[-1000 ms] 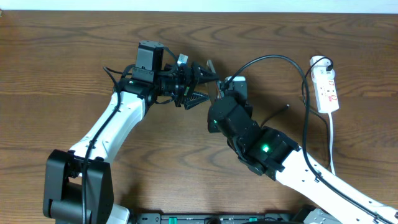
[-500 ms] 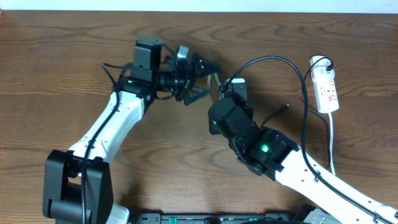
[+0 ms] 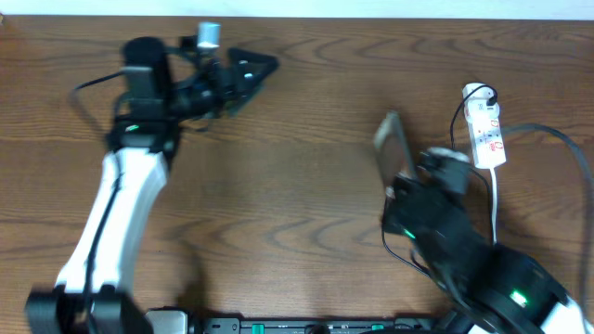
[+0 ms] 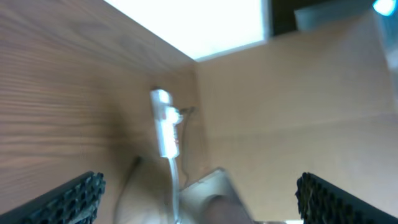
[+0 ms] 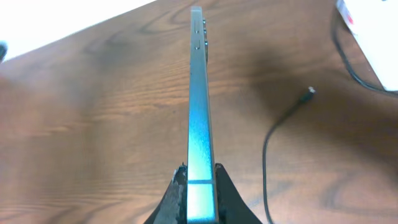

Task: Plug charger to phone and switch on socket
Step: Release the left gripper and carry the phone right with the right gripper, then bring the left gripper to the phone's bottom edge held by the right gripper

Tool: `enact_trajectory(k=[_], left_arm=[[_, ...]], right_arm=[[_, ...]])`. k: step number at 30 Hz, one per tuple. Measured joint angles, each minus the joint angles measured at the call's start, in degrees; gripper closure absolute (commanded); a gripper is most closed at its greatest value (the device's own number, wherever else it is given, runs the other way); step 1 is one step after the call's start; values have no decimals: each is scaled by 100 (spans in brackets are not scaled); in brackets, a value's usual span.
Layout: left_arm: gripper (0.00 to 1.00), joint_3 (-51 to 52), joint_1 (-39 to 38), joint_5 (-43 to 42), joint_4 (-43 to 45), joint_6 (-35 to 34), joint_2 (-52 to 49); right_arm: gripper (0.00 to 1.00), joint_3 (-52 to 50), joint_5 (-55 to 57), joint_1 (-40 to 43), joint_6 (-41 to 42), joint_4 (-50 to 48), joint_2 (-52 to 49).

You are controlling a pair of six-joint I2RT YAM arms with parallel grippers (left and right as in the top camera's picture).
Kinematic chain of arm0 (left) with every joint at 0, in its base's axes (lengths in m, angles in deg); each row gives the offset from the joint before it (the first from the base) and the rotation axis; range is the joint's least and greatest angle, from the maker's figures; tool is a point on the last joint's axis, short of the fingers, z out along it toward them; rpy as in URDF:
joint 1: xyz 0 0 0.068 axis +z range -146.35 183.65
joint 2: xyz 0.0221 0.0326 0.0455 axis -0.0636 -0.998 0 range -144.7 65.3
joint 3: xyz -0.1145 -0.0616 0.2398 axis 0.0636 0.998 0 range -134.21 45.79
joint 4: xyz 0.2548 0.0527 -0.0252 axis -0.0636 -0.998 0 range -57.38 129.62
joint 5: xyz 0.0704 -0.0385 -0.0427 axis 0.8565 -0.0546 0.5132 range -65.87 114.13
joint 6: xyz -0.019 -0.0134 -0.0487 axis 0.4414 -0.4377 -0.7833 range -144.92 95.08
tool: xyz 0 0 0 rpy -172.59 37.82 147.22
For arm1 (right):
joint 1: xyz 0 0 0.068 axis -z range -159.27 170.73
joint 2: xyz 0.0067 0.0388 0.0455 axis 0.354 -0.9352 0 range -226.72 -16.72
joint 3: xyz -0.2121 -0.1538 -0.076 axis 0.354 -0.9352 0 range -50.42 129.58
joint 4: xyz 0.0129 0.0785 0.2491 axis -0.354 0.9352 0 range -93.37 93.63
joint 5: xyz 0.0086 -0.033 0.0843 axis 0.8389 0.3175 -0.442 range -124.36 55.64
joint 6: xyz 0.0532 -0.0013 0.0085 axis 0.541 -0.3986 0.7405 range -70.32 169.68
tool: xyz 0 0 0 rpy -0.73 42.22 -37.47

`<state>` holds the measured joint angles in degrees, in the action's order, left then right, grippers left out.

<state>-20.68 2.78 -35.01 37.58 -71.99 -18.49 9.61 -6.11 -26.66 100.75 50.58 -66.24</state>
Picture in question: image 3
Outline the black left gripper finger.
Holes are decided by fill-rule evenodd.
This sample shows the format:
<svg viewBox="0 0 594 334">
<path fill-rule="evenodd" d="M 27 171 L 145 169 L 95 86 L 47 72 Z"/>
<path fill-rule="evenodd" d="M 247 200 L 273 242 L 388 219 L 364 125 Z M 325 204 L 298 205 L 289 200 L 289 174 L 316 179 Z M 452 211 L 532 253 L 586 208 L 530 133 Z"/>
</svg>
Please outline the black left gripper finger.
<svg viewBox="0 0 594 334">
<path fill-rule="evenodd" d="M 225 104 L 226 116 L 236 117 L 260 93 L 263 87 L 262 81 L 257 82 L 253 78 L 241 79 L 236 86 L 235 95 Z"/>
<path fill-rule="evenodd" d="M 276 57 L 232 47 L 227 50 L 238 93 L 250 93 L 278 69 Z"/>
</svg>

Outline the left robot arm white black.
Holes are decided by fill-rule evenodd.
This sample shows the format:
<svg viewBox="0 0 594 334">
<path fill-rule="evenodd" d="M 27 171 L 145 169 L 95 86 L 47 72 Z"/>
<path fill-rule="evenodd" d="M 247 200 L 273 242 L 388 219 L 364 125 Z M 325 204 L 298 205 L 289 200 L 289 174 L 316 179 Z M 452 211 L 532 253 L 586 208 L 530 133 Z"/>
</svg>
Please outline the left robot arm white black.
<svg viewBox="0 0 594 334">
<path fill-rule="evenodd" d="M 50 290 L 25 305 L 34 333 L 194 333 L 186 311 L 144 312 L 134 303 L 134 269 L 153 204 L 165 187 L 188 120 L 238 112 L 279 65 L 278 59 L 184 36 L 176 47 L 139 37 L 122 49 L 126 89 L 116 99 L 101 183 L 84 232 Z"/>
</svg>

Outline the gold Galaxy smartphone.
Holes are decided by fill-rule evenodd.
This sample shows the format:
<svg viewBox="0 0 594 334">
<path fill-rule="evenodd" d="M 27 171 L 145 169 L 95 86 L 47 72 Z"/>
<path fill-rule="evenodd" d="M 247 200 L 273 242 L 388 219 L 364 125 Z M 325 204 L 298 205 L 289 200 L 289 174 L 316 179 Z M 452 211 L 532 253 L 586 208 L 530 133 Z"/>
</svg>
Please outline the gold Galaxy smartphone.
<svg viewBox="0 0 594 334">
<path fill-rule="evenodd" d="M 391 186 L 397 176 L 417 179 L 403 123 L 395 110 L 386 113 L 373 137 L 374 156 L 384 187 Z"/>
</svg>

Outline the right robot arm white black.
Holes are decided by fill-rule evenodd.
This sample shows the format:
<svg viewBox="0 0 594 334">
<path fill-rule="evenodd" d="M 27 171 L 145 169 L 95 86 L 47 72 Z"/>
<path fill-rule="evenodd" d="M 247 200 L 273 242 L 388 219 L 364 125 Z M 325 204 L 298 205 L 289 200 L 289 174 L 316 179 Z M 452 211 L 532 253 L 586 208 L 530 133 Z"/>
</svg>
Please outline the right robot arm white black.
<svg viewBox="0 0 594 334">
<path fill-rule="evenodd" d="M 396 173 L 386 186 L 383 232 L 403 235 L 431 280 L 488 333 L 590 333 L 568 291 L 534 258 L 479 234 L 463 206 L 471 166 L 448 148 L 423 152 L 425 172 Z"/>
</svg>

